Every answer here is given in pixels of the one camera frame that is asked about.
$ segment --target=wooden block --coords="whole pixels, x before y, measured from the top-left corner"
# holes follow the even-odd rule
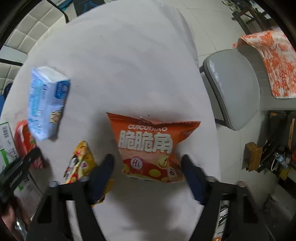
[[[254,142],[249,142],[245,146],[245,162],[248,164],[248,170],[258,169],[262,155],[262,147],[257,146]]]

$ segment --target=table surface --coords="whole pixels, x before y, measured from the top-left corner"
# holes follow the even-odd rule
[[[80,140],[97,163],[116,157],[113,189],[93,208],[109,240],[188,240],[202,206],[186,182],[128,178],[106,112],[157,121],[201,121],[176,152],[220,178],[216,126],[198,69],[191,31],[178,10],[157,1],[121,0],[88,11],[38,46],[18,72],[1,121],[14,130],[27,117],[32,67],[50,66],[71,79],[56,139],[39,142],[50,169],[34,171],[44,189],[63,174]],[[73,209],[72,229],[79,236]]]

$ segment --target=orange floral cloth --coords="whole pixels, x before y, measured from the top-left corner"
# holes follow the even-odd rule
[[[249,44],[260,53],[271,91],[279,99],[296,98],[296,52],[281,30],[268,30],[239,38],[233,48]]]

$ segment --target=printed text on snack bag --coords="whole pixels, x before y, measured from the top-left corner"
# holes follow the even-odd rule
[[[160,132],[153,136],[152,133],[146,131],[144,133],[141,131],[134,133],[132,131],[121,130],[118,147],[146,152],[156,152],[156,150],[160,150],[161,152],[166,151],[167,154],[170,154],[173,148],[173,140],[171,139],[170,134],[163,134]]]
[[[128,125],[128,129],[133,129],[133,130],[145,130],[145,131],[167,131],[168,128],[167,127],[163,127],[163,128],[155,128],[155,127],[151,127],[151,126],[140,126],[140,125],[133,125],[130,124]]]

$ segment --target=yellow snack bag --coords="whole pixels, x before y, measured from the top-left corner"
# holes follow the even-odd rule
[[[88,176],[91,170],[96,167],[92,153],[90,152],[86,141],[81,141],[75,148],[69,165],[65,171],[65,184],[74,183],[83,176]],[[112,189],[114,179],[109,179],[103,197],[97,203],[101,203],[105,199],[105,195]]]

